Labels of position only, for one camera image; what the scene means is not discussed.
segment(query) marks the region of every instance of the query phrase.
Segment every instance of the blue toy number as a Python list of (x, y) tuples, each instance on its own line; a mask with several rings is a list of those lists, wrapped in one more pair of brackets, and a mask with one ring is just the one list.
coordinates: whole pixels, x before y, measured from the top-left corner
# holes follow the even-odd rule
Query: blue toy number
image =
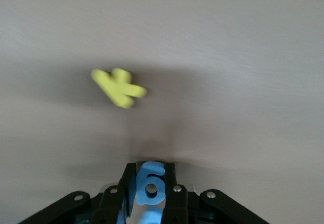
[[(165, 196), (165, 184), (161, 177), (165, 174), (164, 164), (161, 162), (145, 162), (140, 166), (136, 177), (136, 199), (139, 205), (157, 205)], [(155, 185), (156, 192), (150, 193), (146, 187)]]

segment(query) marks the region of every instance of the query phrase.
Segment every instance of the metal bolt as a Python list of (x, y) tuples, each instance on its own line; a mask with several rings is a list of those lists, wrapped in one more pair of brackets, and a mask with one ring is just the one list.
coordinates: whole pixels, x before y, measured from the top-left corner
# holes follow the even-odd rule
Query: metal bolt
[(206, 193), (206, 195), (207, 195), (207, 197), (210, 198), (210, 199), (213, 199), (213, 198), (216, 197), (215, 193), (214, 193), (214, 192), (211, 192), (211, 191), (208, 191), (208, 192)]
[(82, 196), (82, 195), (77, 195), (77, 196), (74, 198), (75, 201), (78, 201), (78, 200), (81, 200), (81, 199), (83, 199), (83, 196)]
[(180, 186), (176, 185), (176, 186), (173, 187), (174, 192), (180, 192), (181, 190), (182, 190), (182, 188)]
[(118, 189), (111, 189), (110, 192), (111, 192), (112, 194), (117, 193), (117, 192), (118, 192)]

